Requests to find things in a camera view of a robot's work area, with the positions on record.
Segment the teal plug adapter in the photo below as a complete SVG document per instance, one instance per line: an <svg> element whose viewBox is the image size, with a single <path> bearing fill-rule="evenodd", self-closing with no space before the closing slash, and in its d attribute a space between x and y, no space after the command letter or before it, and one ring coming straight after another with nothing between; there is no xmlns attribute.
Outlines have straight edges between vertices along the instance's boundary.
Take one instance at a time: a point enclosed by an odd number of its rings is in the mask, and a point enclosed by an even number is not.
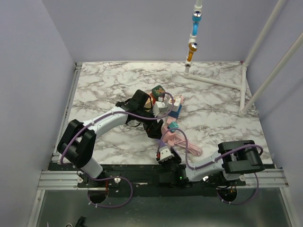
<svg viewBox="0 0 303 227"><path fill-rule="evenodd" d="M174 133L179 128L179 125L176 121L172 121L168 124L167 128L170 132Z"/></svg>

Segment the pink cube socket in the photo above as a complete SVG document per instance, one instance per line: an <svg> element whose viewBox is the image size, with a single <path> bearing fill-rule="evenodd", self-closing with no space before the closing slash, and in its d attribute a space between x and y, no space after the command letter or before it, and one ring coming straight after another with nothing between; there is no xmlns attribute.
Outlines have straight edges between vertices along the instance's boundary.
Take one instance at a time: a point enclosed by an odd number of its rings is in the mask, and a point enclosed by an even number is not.
<svg viewBox="0 0 303 227"><path fill-rule="evenodd" d="M162 129L161 129L161 133L164 134L166 131L168 130L168 126L165 124ZM162 141L166 144L168 144L169 146L174 146L175 143L177 142L177 133L176 132L167 132L164 136Z"/></svg>

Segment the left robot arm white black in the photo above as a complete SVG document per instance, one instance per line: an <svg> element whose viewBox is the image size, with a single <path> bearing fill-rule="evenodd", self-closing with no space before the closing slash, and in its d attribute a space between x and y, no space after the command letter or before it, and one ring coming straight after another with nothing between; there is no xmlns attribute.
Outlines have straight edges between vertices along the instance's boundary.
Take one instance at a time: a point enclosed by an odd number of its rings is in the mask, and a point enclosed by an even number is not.
<svg viewBox="0 0 303 227"><path fill-rule="evenodd" d="M92 157L96 139L113 128L138 121L143 125L148 138L159 140L162 137L163 120L157 118L152 110L145 108L150 96L142 90L126 101L117 102L108 112L91 120L69 122L58 145L57 151L76 168L89 175L89 182L101 186L105 181L103 167Z"/></svg>

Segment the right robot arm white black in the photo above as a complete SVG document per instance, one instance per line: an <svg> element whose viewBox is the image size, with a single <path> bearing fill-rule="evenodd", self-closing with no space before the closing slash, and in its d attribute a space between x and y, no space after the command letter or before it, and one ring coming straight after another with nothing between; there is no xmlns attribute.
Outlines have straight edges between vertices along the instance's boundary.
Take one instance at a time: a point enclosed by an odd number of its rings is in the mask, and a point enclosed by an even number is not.
<svg viewBox="0 0 303 227"><path fill-rule="evenodd" d="M261 160L263 148L252 140L222 142L218 151L193 164L181 164L181 157L174 148L163 146L156 152L156 160L166 170L160 174L160 183L188 187L202 182L204 177L218 175L218 185L227 186L241 175L265 170Z"/></svg>

